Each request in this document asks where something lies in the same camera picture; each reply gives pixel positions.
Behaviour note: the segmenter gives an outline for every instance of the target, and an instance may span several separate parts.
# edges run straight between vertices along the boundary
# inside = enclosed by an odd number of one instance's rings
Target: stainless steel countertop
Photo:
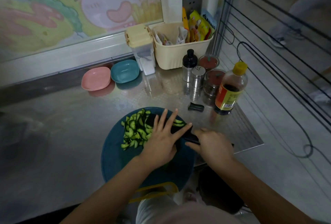
[[[216,115],[207,106],[202,113],[188,111],[190,96],[181,68],[157,68],[155,74],[140,73],[132,82],[112,82],[105,91],[96,92],[80,87],[85,71],[31,81],[23,86],[25,92],[8,88],[21,98],[12,97],[15,103],[10,105],[2,99],[0,111],[29,122],[29,134],[19,142],[0,145],[1,223],[80,203],[103,185],[100,156],[104,140],[123,115],[138,108],[178,108],[193,129],[207,127],[225,133],[235,152],[263,144],[238,105],[228,116]],[[203,102],[200,98],[195,103]]]

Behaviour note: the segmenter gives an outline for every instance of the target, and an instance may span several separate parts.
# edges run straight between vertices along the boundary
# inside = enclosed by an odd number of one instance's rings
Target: beige basket
[[[178,27],[183,26],[183,23],[170,23],[170,24],[161,24],[157,25],[153,28],[153,30],[157,32],[161,32],[167,36],[168,40],[171,42],[177,41],[177,33]],[[213,39],[211,37],[208,40],[192,42],[181,45],[171,45],[165,46],[156,42],[155,37],[154,40],[154,55],[156,60],[158,61],[159,67],[164,70],[174,69],[182,67],[183,57],[187,54],[188,49],[194,50],[194,55],[200,58],[205,54],[207,47],[210,41]]]

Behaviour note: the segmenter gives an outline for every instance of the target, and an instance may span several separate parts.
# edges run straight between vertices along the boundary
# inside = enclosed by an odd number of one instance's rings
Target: electrical outlet
[[[202,0],[183,0],[183,7],[186,11],[187,19],[189,19],[190,14],[194,10],[201,14]]]

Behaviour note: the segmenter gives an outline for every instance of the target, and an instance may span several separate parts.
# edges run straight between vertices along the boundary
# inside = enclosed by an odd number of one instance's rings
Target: yellow bottle cap
[[[245,62],[240,61],[234,65],[232,72],[235,75],[241,76],[246,72],[247,67],[248,65]]]

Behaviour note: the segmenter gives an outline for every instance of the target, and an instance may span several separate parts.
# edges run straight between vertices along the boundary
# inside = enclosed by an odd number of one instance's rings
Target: window frame
[[[161,0],[163,22],[182,21],[182,0]],[[49,76],[131,53],[124,32],[0,63],[0,87]]]

